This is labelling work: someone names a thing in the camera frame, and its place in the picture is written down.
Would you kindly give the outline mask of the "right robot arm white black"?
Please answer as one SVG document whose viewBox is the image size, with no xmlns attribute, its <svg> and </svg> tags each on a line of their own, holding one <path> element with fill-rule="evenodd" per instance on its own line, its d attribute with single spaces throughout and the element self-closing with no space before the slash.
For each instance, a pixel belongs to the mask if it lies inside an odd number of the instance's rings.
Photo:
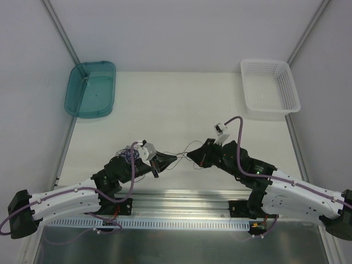
<svg viewBox="0 0 352 264">
<path fill-rule="evenodd" d="M 232 217 L 297 218 L 324 227 L 336 238 L 351 240 L 351 190 L 331 191 L 294 179 L 274 165 L 251 158 L 236 141 L 218 145 L 207 139 L 187 157 L 201 168 L 215 166 L 251 189 L 247 200 L 229 202 Z"/>
</svg>

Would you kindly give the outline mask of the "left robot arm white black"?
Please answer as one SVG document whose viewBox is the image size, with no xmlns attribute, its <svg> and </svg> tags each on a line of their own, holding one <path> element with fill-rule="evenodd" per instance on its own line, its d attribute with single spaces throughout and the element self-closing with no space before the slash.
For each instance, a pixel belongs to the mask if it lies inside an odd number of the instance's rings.
<svg viewBox="0 0 352 264">
<path fill-rule="evenodd" d="M 121 184 L 152 173 L 158 177 L 173 162 L 176 156 L 157 152 L 149 161 L 142 158 L 126 159 L 117 155 L 104 168 L 88 179 L 58 190 L 30 194 L 28 190 L 18 191 L 8 205 L 8 217 L 1 223 L 9 224 L 3 236 L 20 239 L 35 233 L 46 223 L 62 217 L 80 213 L 110 214 L 116 204 L 129 197 L 116 199 L 114 194 L 121 191 Z"/>
</svg>

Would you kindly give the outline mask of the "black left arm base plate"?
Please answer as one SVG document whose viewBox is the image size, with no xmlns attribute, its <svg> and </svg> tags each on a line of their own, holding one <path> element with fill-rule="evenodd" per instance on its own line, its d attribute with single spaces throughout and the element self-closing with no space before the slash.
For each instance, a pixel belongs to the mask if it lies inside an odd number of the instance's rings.
<svg viewBox="0 0 352 264">
<path fill-rule="evenodd" d="M 128 198 L 124 202 L 115 203 L 112 209 L 113 216 L 131 216 L 133 210 L 133 199 Z"/>
</svg>

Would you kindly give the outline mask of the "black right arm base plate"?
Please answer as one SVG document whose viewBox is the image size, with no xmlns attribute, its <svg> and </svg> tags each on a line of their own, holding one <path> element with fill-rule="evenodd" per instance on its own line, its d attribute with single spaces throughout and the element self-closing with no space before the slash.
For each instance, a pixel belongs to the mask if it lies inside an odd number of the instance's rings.
<svg viewBox="0 0 352 264">
<path fill-rule="evenodd" d="M 251 213 L 247 207 L 247 200 L 228 201 L 229 214 L 231 218 L 250 218 Z"/>
</svg>

